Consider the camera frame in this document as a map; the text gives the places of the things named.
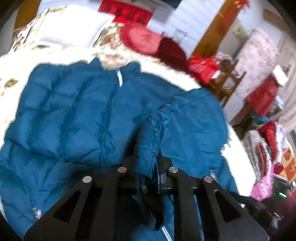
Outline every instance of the bed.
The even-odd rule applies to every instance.
[[[111,23],[106,27],[91,48],[39,46],[35,42],[35,37],[42,31],[42,23],[50,21],[64,8],[50,8],[37,16],[18,33],[10,52],[0,57],[0,147],[4,143],[7,128],[15,119],[19,98],[28,77],[40,63],[89,63],[98,57],[104,68],[116,69],[131,61],[138,61],[141,71],[160,76],[185,91],[201,87],[194,78],[168,67],[159,59],[127,49],[119,39],[118,30],[123,25],[120,23]],[[228,162],[239,193],[248,196],[256,177],[248,155],[230,125],[228,130],[228,143],[222,148],[221,153]]]
[[[230,122],[245,105],[245,98],[255,90],[276,66],[278,49],[269,36],[260,28],[254,29],[250,38],[239,51],[238,74],[246,71],[244,79],[230,97],[224,108],[226,119]]]

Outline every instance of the wooden chair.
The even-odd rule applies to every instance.
[[[229,66],[227,66],[226,68],[224,66],[224,70],[223,72],[220,73],[218,78],[211,79],[211,81],[209,82],[209,86],[211,87],[212,93],[218,99],[223,100],[223,104],[222,104],[223,107],[226,105],[230,96],[233,94],[233,92],[235,91],[235,89],[237,88],[237,86],[239,85],[239,83],[241,82],[241,80],[244,78],[246,74],[246,72],[244,72],[240,77],[235,77],[233,75],[232,72],[234,71],[234,68],[237,65],[237,62],[238,62],[238,59],[235,59],[234,62],[232,64],[229,64]],[[228,78],[231,78],[234,81],[234,85],[231,86],[230,89],[224,90],[222,86],[224,85],[224,83]]]

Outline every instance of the white wall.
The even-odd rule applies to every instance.
[[[279,16],[280,14],[267,0],[251,0],[250,2],[251,9],[246,8],[242,10],[237,18],[241,21],[248,35],[252,33],[254,28],[261,28],[277,46],[281,39],[282,32],[264,20],[263,10],[266,8]]]
[[[49,7],[75,3],[98,9],[102,0],[42,0],[38,13]],[[224,0],[183,0],[176,10],[167,9],[158,5],[147,27],[162,33],[166,32],[173,36],[174,31],[179,28],[188,32],[180,46],[190,56],[196,45],[209,27]]]
[[[241,49],[242,43],[236,38],[236,36],[232,33],[234,27],[239,22],[238,19],[236,19],[231,26],[228,33],[225,35],[224,39],[219,45],[218,51],[221,51],[225,54],[228,54],[232,56],[233,58],[236,56],[237,52]]]
[[[8,53],[12,45],[12,35],[18,10],[15,10],[9,20],[0,29],[0,56]]]

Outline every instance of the pink cloth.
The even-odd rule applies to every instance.
[[[276,160],[274,160],[274,162],[281,164],[283,150],[288,147],[287,145],[288,139],[287,139],[287,133],[285,129],[277,122],[275,122],[275,126],[276,126],[276,145],[277,145],[278,153],[277,153]]]
[[[265,198],[272,196],[272,186],[274,181],[274,164],[268,174],[255,184],[251,196],[257,201],[263,201]]]

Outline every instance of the blue puffer jacket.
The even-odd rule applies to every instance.
[[[134,151],[143,183],[153,178],[159,149],[189,175],[215,171],[236,191],[220,149],[227,127],[219,103],[206,90],[184,92],[141,73],[139,64],[116,71],[90,64],[42,64],[30,75],[15,121],[0,151],[0,194],[9,224],[20,237],[84,175],[108,173]],[[164,240],[161,230],[141,222],[134,199],[125,204],[122,240]],[[165,225],[173,236],[172,204]]]

